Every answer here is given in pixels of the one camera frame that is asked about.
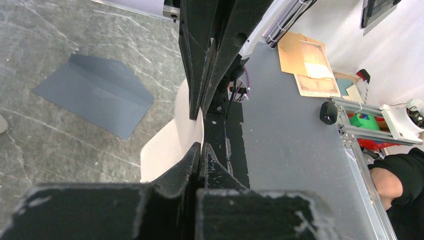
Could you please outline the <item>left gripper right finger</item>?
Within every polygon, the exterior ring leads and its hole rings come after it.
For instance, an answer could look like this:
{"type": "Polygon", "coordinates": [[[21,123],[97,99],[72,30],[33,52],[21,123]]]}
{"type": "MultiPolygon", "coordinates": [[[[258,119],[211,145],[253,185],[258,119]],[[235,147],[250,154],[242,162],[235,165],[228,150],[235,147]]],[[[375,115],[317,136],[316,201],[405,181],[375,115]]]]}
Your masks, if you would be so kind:
{"type": "Polygon", "coordinates": [[[329,205],[303,190],[251,190],[204,145],[204,188],[196,192],[198,240],[337,240],[329,205]]]}

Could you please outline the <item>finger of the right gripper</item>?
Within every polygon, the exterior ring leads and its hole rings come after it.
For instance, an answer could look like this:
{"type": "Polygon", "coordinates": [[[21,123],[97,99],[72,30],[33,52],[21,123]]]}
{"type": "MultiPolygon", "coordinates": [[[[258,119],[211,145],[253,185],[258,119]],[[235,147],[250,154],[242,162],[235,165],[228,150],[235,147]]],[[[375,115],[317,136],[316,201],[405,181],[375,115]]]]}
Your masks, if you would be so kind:
{"type": "Polygon", "coordinates": [[[217,0],[181,0],[179,47],[189,88],[189,118],[197,119],[208,76],[217,0]]]}
{"type": "Polygon", "coordinates": [[[271,0],[229,0],[231,8],[225,12],[223,27],[218,31],[216,53],[210,76],[203,89],[201,109],[205,116],[219,83],[236,59],[247,38],[273,3],[271,0]]]}

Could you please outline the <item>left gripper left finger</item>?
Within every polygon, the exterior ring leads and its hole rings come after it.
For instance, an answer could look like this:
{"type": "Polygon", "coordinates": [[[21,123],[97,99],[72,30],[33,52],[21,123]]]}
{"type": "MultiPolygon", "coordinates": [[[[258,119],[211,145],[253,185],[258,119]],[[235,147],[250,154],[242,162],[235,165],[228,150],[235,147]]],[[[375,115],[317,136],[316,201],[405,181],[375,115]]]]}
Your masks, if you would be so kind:
{"type": "Polygon", "coordinates": [[[3,240],[192,240],[201,144],[151,183],[43,183],[19,201],[3,240]]]}

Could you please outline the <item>cream paper letter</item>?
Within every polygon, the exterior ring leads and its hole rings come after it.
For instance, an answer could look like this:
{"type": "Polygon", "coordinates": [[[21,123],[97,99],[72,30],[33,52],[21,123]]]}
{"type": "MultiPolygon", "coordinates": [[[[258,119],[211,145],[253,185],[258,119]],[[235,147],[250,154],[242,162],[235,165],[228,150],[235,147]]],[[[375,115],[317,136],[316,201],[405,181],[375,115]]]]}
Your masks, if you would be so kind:
{"type": "Polygon", "coordinates": [[[173,118],[140,151],[140,182],[157,179],[182,160],[196,142],[204,142],[203,113],[199,110],[197,119],[190,119],[189,85],[184,79],[174,101],[173,118]]]}

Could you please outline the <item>grey-blue envelope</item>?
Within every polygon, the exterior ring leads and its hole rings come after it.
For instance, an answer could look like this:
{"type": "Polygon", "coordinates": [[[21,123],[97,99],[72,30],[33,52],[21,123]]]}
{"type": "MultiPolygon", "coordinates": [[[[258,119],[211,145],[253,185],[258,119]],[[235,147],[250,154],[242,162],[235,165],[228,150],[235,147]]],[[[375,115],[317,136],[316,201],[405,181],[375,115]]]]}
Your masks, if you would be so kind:
{"type": "Polygon", "coordinates": [[[125,140],[155,101],[122,61],[74,53],[32,92],[125,140]]]}

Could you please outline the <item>green white glue stick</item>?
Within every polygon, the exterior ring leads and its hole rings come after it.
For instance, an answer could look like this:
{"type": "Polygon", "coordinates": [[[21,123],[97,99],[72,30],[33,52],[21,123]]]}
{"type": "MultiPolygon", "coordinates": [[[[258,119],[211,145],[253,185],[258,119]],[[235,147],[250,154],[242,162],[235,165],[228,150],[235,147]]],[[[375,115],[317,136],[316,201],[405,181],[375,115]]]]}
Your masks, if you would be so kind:
{"type": "Polygon", "coordinates": [[[6,132],[8,129],[8,126],[9,125],[6,119],[2,115],[0,115],[0,134],[6,132]]]}

